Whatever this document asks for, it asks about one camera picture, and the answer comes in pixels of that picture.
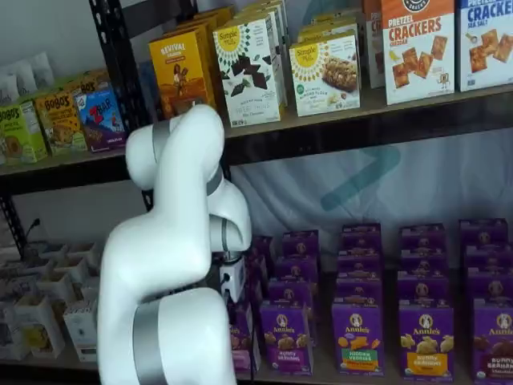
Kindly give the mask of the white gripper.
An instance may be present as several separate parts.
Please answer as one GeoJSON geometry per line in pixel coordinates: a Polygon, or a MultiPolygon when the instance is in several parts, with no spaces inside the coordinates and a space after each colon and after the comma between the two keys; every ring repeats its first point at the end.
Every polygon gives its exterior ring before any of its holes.
{"type": "Polygon", "coordinates": [[[236,317],[237,302],[244,292],[245,281],[246,273],[243,256],[221,263],[220,292],[225,298],[229,317],[236,317]]]}

